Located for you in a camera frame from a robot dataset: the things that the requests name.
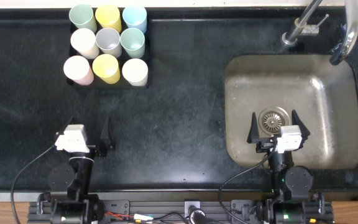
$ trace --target black countertop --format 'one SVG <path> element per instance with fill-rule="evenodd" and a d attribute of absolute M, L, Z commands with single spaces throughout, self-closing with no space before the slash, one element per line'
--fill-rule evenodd
<path fill-rule="evenodd" d="M 317 37 L 286 49 L 281 35 L 302 9 L 149 9 L 150 86 L 146 90 L 78 90 L 66 84 L 70 21 L 65 10 L 0 11 L 0 190 L 53 144 L 71 116 L 98 139 L 110 116 L 116 150 L 96 159 L 92 191 L 217 189 L 243 171 L 226 151 L 224 69 L 244 54 L 330 54 L 344 9 L 328 12 Z M 358 43 L 349 63 L 358 88 Z M 47 190 L 49 171 L 67 163 L 48 153 L 22 175 L 19 190 Z M 312 170 L 315 190 L 358 190 L 352 170 Z M 229 189 L 269 191 L 254 170 Z"/>

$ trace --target sink basin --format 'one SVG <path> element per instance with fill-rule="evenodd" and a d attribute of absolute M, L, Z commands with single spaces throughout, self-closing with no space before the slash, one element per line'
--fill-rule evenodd
<path fill-rule="evenodd" d="M 329 63 L 328 55 L 245 55 L 226 68 L 227 151 L 241 166 L 263 154 L 247 143 L 252 112 L 267 137 L 291 125 L 296 110 L 310 131 L 293 152 L 296 165 L 312 169 L 351 169 L 358 164 L 358 100 L 352 68 Z"/>

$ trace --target white cup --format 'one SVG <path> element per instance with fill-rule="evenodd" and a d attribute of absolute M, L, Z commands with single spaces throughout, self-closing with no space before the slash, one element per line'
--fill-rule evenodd
<path fill-rule="evenodd" d="M 80 85 L 89 85 L 93 82 L 93 72 L 87 59 L 82 56 L 72 56 L 66 60 L 63 71 L 65 75 Z"/>
<path fill-rule="evenodd" d="M 96 21 L 91 6 L 87 4 L 76 5 L 70 9 L 68 17 L 77 28 L 87 28 L 96 32 Z"/>
<path fill-rule="evenodd" d="M 130 59 L 122 67 L 122 76 L 133 86 L 144 86 L 147 83 L 149 68 L 141 59 Z"/>
<path fill-rule="evenodd" d="M 128 28 L 121 34 L 121 45 L 131 58 L 144 55 L 145 39 L 140 29 Z"/>
<path fill-rule="evenodd" d="M 129 28 L 140 29 L 143 33 L 147 30 L 147 11 L 142 6 L 126 7 L 122 12 L 122 18 Z"/>
<path fill-rule="evenodd" d="M 99 55 L 96 37 L 90 29 L 78 29 L 71 35 L 71 46 L 87 59 L 95 59 Z"/>
<path fill-rule="evenodd" d="M 118 31 L 113 28 L 101 29 L 96 34 L 96 45 L 105 53 L 118 58 L 122 53 Z"/>

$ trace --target yellow cup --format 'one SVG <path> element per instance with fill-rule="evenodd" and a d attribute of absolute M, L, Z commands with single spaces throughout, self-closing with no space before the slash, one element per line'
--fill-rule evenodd
<path fill-rule="evenodd" d="M 108 84 L 118 82 L 121 77 L 117 59 L 109 54 L 102 54 L 95 58 L 92 69 L 97 76 Z"/>
<path fill-rule="evenodd" d="M 104 5 L 99 7 L 95 13 L 96 20 L 103 28 L 113 28 L 121 32 L 121 16 L 115 5 Z"/>

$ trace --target wooden table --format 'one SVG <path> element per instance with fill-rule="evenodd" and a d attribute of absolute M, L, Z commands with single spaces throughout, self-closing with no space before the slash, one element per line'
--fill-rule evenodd
<path fill-rule="evenodd" d="M 15 203 L 21 223 L 27 223 L 28 202 Z M 358 202 L 333 202 L 335 223 L 358 224 Z M 0 202 L 0 223 L 15 224 L 10 202 Z"/>

